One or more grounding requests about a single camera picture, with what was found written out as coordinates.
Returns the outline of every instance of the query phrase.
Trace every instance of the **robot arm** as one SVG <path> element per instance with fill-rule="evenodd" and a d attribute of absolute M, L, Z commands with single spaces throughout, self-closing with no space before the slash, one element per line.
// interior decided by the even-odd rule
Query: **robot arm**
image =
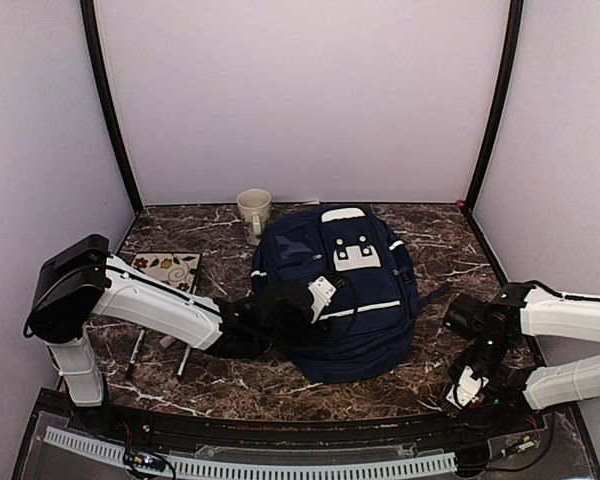
<path fill-rule="evenodd" d="M 507 351 L 521 336 L 555 335 L 600 342 L 600 297 L 555 292 L 541 284 L 510 283 L 489 302 L 456 298 L 444 325 L 473 343 L 450 368 L 450 414 L 478 401 L 515 396 L 532 410 L 600 396 L 600 355 L 566 365 L 508 371 Z"/>
<path fill-rule="evenodd" d="M 42 266 L 25 336 L 49 347 L 76 406 L 98 407 L 105 386 L 85 330 L 92 313 L 157 330 L 212 355 L 255 358 L 269 342 L 243 332 L 241 322 L 251 332 L 274 321 L 277 331 L 284 322 L 294 324 L 287 325 L 293 331 L 322 328 L 314 320 L 336 291 L 324 277 L 309 286 L 282 282 L 251 309 L 236 309 L 136 271 L 109 253 L 104 237 L 91 235 Z"/>

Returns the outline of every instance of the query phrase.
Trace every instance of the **white wall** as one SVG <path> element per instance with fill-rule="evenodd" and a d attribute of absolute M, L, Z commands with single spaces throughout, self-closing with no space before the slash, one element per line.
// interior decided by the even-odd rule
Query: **white wall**
<path fill-rule="evenodd" d="M 507 0 L 106 0 L 100 31 L 148 204 L 464 197 Z"/>
<path fill-rule="evenodd" d="M 0 2 L 0 478 L 55 372 L 22 326 L 44 260 L 132 221 L 87 55 L 79 2 Z"/>
<path fill-rule="evenodd" d="M 510 279 L 600 294 L 600 1 L 525 2 L 476 218 Z M 541 346 L 554 364 L 600 352 Z M 600 457 L 600 399 L 582 411 Z"/>

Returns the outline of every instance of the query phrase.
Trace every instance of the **white cylinder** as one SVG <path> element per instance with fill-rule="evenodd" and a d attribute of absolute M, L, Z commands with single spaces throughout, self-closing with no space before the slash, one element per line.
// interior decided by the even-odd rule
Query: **white cylinder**
<path fill-rule="evenodd" d="M 104 399 L 102 375 L 87 332 L 67 343 L 47 343 L 64 377 L 73 403 L 78 407 L 98 407 Z"/>

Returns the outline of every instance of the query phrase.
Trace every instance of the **white mug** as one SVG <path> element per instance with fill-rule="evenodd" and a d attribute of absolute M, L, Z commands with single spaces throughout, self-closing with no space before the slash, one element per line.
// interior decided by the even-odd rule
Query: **white mug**
<path fill-rule="evenodd" d="M 252 188 L 238 195 L 236 202 L 247 242 L 260 245 L 262 232 L 271 216 L 271 194 L 266 190 Z"/>

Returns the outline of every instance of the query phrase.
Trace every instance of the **cable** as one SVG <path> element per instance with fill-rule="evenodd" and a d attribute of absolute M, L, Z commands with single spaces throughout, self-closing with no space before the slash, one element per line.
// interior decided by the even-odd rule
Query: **cable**
<path fill-rule="evenodd" d="M 347 328 L 345 329 L 344 333 L 342 333 L 339 337 L 328 340 L 328 342 L 330 342 L 330 343 L 335 343 L 335 342 L 339 342 L 344 337 L 349 335 L 351 333 L 351 330 L 353 330 L 353 327 L 355 326 L 356 322 L 358 321 L 358 308 L 360 307 L 360 301 L 358 300 L 358 291 L 356 290 L 356 286 L 353 284 L 353 282 L 351 281 L 351 279 L 349 277 L 347 277 L 343 273 L 337 272 L 335 270 L 325 270 L 324 272 L 322 272 L 322 274 L 323 275 L 334 275 L 334 276 L 339 277 L 342 280 L 344 280 L 345 283 L 347 285 L 349 285 L 349 288 L 351 289 L 351 296 L 353 297 L 353 312 L 351 312 L 351 320 L 349 320 L 349 325 L 347 325 Z"/>
<path fill-rule="evenodd" d="M 49 295 L 51 295 L 56 288 L 58 288 L 63 282 L 65 282 L 66 280 L 68 280 L 69 278 L 73 277 L 74 275 L 76 275 L 80 272 L 89 270 L 90 268 L 100 268 L 102 266 L 103 265 L 98 264 L 98 263 L 90 263 L 88 265 L 81 265 L 81 266 L 76 267 L 73 270 L 70 270 L 69 272 L 65 273 L 62 277 L 60 277 L 58 280 L 56 280 L 49 288 L 47 288 L 47 290 L 42 294 L 42 296 L 38 299 L 38 301 L 33 304 L 33 307 L 31 307 L 31 312 L 29 313 L 29 315 L 27 316 L 27 319 L 24 322 L 24 329 L 22 330 L 22 334 L 24 335 L 24 338 L 31 338 L 34 336 L 34 333 L 32 331 L 31 332 L 27 331 L 29 329 L 29 324 L 31 323 L 31 317 L 33 315 L 35 315 L 36 313 L 38 313 L 38 310 L 40 309 L 42 304 L 47 300 L 47 298 L 49 298 Z"/>
<path fill-rule="evenodd" d="M 503 452 L 498 453 L 498 455 L 496 455 L 495 457 L 490 458 L 489 460 L 485 460 L 484 462 L 481 463 L 459 463 L 458 464 L 458 469 L 459 470 L 484 470 L 486 472 L 522 472 L 523 470 L 527 470 L 528 468 L 533 467 L 535 464 L 537 464 L 540 460 L 542 460 L 547 453 L 549 453 L 549 450 L 551 450 L 551 446 L 553 445 L 553 439 L 555 437 L 555 428 L 556 427 L 556 413 L 552 412 L 551 414 L 551 426 L 547 427 L 549 428 L 549 438 L 547 439 L 547 444 L 544 448 L 544 450 L 542 450 L 538 456 L 536 458 L 534 458 L 531 462 L 529 462 L 527 465 L 524 465 L 522 467 L 512 467 L 512 468 L 505 468 L 505 467 L 489 467 L 488 465 L 491 462 L 495 462 L 496 460 L 501 460 L 502 458 L 504 458 L 504 454 Z"/>
<path fill-rule="evenodd" d="M 456 406 L 458 408 L 462 408 L 462 405 L 460 405 L 460 400 L 458 400 L 458 387 L 459 386 L 460 386 L 459 382 L 453 383 L 453 399 L 456 401 Z"/>
<path fill-rule="evenodd" d="M 178 479 L 178 474 L 176 472 L 175 467 L 171 464 L 171 462 L 169 462 L 169 460 L 166 459 L 166 457 L 164 457 L 163 455 L 160 455 L 159 453 L 155 453 L 155 452 L 148 452 L 146 450 L 142 450 L 141 448 L 137 448 L 131 445 L 131 439 L 132 439 L 132 435 L 131 435 L 131 429 L 129 428 L 129 425 L 127 425 L 126 422 L 122 422 L 119 425 L 122 425 L 125 427 L 125 431 L 126 431 L 126 441 L 125 442 L 121 442 L 120 440 L 116 440 L 114 438 L 108 438 L 108 437 L 104 437 L 98 433 L 92 432 L 90 429 L 88 429 L 84 423 L 82 423 L 82 420 L 80 420 L 80 417 L 78 415 L 75 414 L 75 412 L 72 411 L 73 414 L 73 418 L 74 420 L 78 423 L 78 425 L 80 425 L 82 427 L 82 429 L 91 437 L 95 438 L 96 440 L 100 440 L 101 442 L 105 442 L 105 443 L 113 443 L 115 445 L 119 445 L 124 447 L 125 449 L 127 448 L 133 448 L 135 451 L 139 452 L 139 453 L 144 453 L 146 455 L 150 455 L 152 457 L 156 457 L 158 459 L 160 459 L 161 461 L 164 462 L 164 464 L 167 466 L 167 468 L 169 469 L 169 471 L 171 472 L 171 480 L 177 480 Z M 129 470 L 126 468 L 127 466 L 123 464 L 123 466 L 125 467 L 125 471 L 127 473 L 129 473 Z M 136 470 L 136 472 L 138 474 L 142 474 L 144 475 L 143 472 L 139 472 Z"/>
<path fill-rule="evenodd" d="M 540 429 L 538 428 L 538 422 L 532 416 L 527 417 L 527 422 L 533 425 L 533 433 L 536 437 L 540 438 Z"/>
<path fill-rule="evenodd" d="M 582 295 L 572 295 L 569 293 L 558 292 L 557 290 L 554 290 L 553 288 L 545 285 L 544 283 L 542 283 L 539 280 L 528 280 L 528 281 L 524 282 L 523 284 L 535 285 L 535 286 L 543 289 L 549 295 L 553 295 L 554 297 L 557 297 L 557 298 L 563 298 L 564 300 L 573 300 L 575 302 L 600 302 L 600 297 L 585 297 Z"/>

